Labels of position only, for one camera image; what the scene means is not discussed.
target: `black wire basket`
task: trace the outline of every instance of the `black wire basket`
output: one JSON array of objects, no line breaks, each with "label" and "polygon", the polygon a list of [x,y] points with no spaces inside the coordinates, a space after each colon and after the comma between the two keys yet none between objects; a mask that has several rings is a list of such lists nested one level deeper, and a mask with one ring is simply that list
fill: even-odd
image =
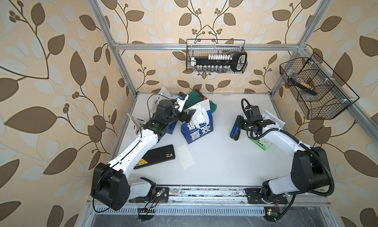
[{"label": "black wire basket", "polygon": [[[307,119],[331,120],[359,99],[356,92],[324,61],[333,77],[319,67],[319,55],[280,64],[280,74]],[[344,93],[349,89],[352,98]]]},{"label": "black wire basket", "polygon": [[184,73],[244,73],[245,40],[187,39]]}]

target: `leaf pattern wallpaper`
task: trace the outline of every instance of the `leaf pattern wallpaper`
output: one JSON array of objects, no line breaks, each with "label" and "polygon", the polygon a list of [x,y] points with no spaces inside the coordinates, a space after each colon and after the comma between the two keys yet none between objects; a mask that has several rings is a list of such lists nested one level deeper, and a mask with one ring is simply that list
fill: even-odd
[{"label": "leaf pattern wallpaper", "polygon": [[296,44],[320,0],[98,0],[120,43],[243,39]]},{"label": "leaf pattern wallpaper", "polygon": [[0,3],[0,225],[72,227],[131,96],[86,0]]},{"label": "leaf pattern wallpaper", "polygon": [[[356,103],[378,123],[378,0],[335,0],[307,47],[327,61],[361,97]],[[290,133],[328,155],[335,191],[329,197],[345,227],[378,226],[378,147],[344,111],[333,120],[307,120],[287,85],[275,97]]]}]

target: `black mounting plate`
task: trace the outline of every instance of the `black mounting plate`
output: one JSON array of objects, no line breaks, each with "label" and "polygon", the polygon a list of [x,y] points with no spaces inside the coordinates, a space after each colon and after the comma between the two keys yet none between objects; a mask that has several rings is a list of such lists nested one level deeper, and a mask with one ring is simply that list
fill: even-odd
[{"label": "black mounting plate", "polygon": [[[256,198],[256,196],[260,195],[261,188],[246,188],[245,194],[247,194],[248,204],[266,204],[261,200],[261,197]],[[278,204],[287,204],[286,197],[282,195],[277,196]]]},{"label": "black mounting plate", "polygon": [[[164,187],[156,187],[156,192],[159,192],[160,190],[162,190]],[[161,195],[159,197],[159,203],[167,203],[168,202],[168,198],[169,198],[169,188],[165,188],[166,189],[166,194],[167,196],[165,197],[164,195]],[[130,203],[146,203],[144,200],[141,200],[139,197],[137,198],[134,198],[134,199],[130,199],[129,200]]]}]

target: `aluminum frame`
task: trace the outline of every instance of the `aluminum frame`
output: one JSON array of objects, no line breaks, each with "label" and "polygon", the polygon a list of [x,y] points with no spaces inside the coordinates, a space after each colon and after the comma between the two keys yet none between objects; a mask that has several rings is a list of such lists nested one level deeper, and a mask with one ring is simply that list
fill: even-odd
[{"label": "aluminum frame", "polygon": [[[239,44],[217,44],[217,46],[239,46]],[[117,50],[186,50],[186,44],[116,43]],[[298,50],[298,44],[244,44],[244,50]]]}]

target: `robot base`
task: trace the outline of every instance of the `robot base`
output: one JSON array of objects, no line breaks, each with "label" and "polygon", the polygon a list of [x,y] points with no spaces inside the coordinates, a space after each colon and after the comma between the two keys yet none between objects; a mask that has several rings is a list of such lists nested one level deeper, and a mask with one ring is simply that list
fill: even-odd
[{"label": "robot base", "polygon": [[[160,190],[162,190],[164,187],[156,187],[156,192],[158,193]],[[167,203],[168,202],[168,198],[169,198],[169,188],[168,187],[165,187],[166,189],[166,194],[167,196],[165,196],[165,194],[159,196],[159,203]],[[130,199],[129,200],[130,203],[146,203],[145,202],[145,199],[143,197],[137,197],[137,198],[133,198],[133,199]]]},{"label": "robot base", "polygon": [[272,204],[276,204],[277,200],[278,204],[288,203],[286,196],[284,196],[284,194],[277,195],[274,198],[271,198],[271,200],[268,200],[267,202],[262,201],[261,188],[246,188],[245,193],[247,194],[248,204],[267,204],[269,202],[272,202]]}]

